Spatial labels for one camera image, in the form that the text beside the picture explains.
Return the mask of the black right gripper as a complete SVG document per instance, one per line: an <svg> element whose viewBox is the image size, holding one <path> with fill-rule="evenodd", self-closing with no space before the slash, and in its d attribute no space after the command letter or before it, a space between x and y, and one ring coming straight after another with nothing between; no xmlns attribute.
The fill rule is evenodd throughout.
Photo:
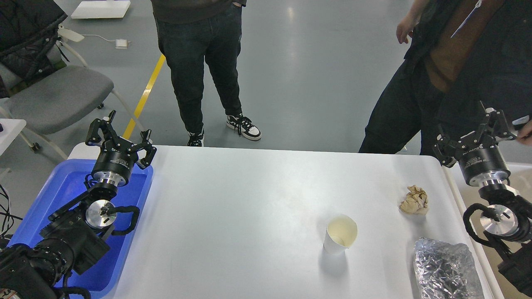
<svg viewBox="0 0 532 299"><path fill-rule="evenodd" d="M507 163L500 153L501 141L516 139L513 124L507 120L503 110L480 107L485 116L478 127L478 133L453 139L456 135L447 134L443 126L437 126L439 134L433 146L435 157L442 166L450 168L461 160L461 172L468 186L482 186L490 180L507 180L511 175Z"/></svg>

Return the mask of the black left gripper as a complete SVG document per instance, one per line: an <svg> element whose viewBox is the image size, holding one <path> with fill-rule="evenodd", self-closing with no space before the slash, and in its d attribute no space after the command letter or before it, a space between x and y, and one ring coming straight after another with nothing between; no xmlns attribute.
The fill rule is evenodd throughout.
<svg viewBox="0 0 532 299"><path fill-rule="evenodd" d="M141 143L132 146L132 153L121 152L115 147L121 146L121 138L112 127L116 110L112 110L107 118L95 119L89 126L85 144L101 147L99 156L91 175L94 179L104 182L109 180L116 187L127 185L136 164L140 169L151 165L157 148L150 139L152 130L141 131Z"/></svg>

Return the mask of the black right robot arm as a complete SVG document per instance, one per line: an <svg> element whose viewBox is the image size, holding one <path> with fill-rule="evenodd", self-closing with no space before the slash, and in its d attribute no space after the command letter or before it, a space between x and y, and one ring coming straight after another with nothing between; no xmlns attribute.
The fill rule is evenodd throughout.
<svg viewBox="0 0 532 299"><path fill-rule="evenodd" d="M502 110L486 108L476 130L452 140L439 125L433 151L441 165L458 163L467 185L478 187L487 205L475 203L463 213L468 235L494 248L502 258L498 272L518 291L532 294L531 203L510 185L511 172L500 153L502 140L517 133Z"/></svg>

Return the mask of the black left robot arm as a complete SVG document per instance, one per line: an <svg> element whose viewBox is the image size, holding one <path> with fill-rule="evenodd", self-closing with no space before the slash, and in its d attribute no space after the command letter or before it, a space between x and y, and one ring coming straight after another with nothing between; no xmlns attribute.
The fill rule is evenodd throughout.
<svg viewBox="0 0 532 299"><path fill-rule="evenodd" d="M118 188L127 185L134 166L145 169L156 154L150 129L141 142L118 136L112 127L116 112L95 119L85 143L100 148L94 168L85 178L86 190L48 216L42 240L1 251L2 299L68 299L72 294L91 298L86 288L68 285L73 272L83 274L110 250L110 236L125 236L137 226L138 206L115 206Z"/></svg>

